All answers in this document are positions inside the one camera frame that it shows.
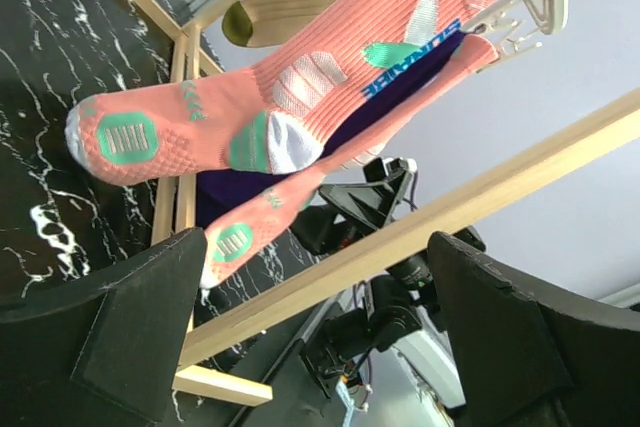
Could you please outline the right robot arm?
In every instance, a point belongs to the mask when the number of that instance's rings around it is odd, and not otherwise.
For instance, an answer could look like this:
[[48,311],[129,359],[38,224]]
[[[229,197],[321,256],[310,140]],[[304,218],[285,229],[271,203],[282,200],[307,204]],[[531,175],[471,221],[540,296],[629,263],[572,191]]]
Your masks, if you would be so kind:
[[[324,184],[320,205],[303,208],[291,231],[310,253],[336,254],[391,224],[397,206],[412,210],[418,168],[409,158],[376,158],[363,168],[360,184]],[[428,254],[421,250],[386,268],[384,274],[357,282],[353,305],[332,305],[301,352],[302,361],[328,399],[340,400],[349,426],[366,412],[372,393],[373,352],[395,349],[405,359],[439,408],[446,425],[458,422],[465,398],[451,355],[435,338],[446,330]]]

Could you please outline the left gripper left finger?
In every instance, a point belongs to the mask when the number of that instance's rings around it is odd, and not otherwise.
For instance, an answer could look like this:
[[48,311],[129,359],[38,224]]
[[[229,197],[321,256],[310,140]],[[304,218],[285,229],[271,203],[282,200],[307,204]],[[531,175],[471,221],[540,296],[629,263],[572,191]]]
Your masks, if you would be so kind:
[[81,279],[3,298],[2,425],[161,422],[206,246],[190,228]]

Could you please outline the striped beige sock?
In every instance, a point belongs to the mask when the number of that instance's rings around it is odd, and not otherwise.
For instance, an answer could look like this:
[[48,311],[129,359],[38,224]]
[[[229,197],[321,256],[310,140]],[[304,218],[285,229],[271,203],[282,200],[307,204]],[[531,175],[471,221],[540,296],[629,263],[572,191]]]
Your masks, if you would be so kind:
[[240,0],[225,12],[221,29],[239,47],[281,45],[336,0]]

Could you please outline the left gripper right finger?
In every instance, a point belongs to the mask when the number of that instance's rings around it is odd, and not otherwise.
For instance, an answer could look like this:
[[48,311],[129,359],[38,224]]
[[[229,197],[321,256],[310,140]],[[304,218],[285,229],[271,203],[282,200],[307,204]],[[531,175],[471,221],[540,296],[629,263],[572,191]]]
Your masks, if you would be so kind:
[[429,266],[465,426],[636,426],[639,315],[569,292],[442,232]]

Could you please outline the pink dotted sock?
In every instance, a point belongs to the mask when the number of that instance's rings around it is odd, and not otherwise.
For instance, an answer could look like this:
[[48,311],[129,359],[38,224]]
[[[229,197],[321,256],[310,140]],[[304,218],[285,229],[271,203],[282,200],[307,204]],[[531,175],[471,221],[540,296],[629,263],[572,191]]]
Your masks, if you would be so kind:
[[252,66],[82,100],[67,116],[67,148],[113,185],[300,171],[333,134],[394,108],[436,47],[495,1],[336,0]]
[[200,286],[225,281],[295,220],[324,178],[365,151],[388,142],[420,110],[498,57],[486,38],[469,34],[435,80],[378,120],[332,155],[316,161],[225,213],[205,229],[208,242]]

